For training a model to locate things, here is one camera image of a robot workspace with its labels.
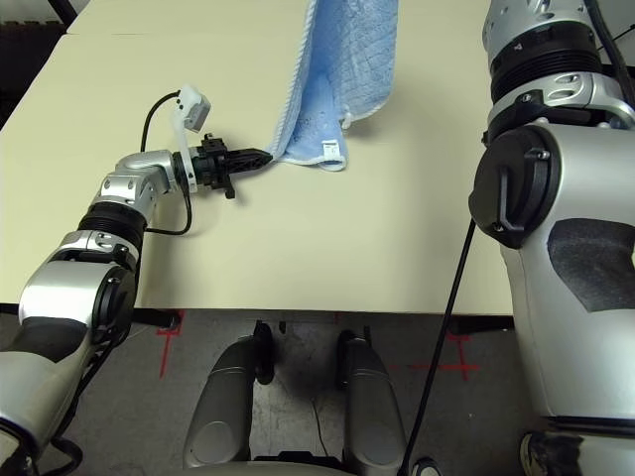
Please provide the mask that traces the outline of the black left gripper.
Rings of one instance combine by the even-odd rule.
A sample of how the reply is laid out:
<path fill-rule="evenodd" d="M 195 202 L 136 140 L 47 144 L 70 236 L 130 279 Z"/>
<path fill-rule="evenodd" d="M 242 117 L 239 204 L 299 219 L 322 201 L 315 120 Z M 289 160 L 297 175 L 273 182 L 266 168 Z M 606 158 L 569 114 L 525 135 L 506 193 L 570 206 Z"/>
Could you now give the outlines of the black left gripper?
<path fill-rule="evenodd" d="M 227 199 L 236 195 L 230 175 L 259 171 L 273 160 L 270 153 L 256 148 L 230 151 L 211 133 L 203 136 L 199 146 L 190 148 L 190 158 L 196 183 L 222 190 Z"/>

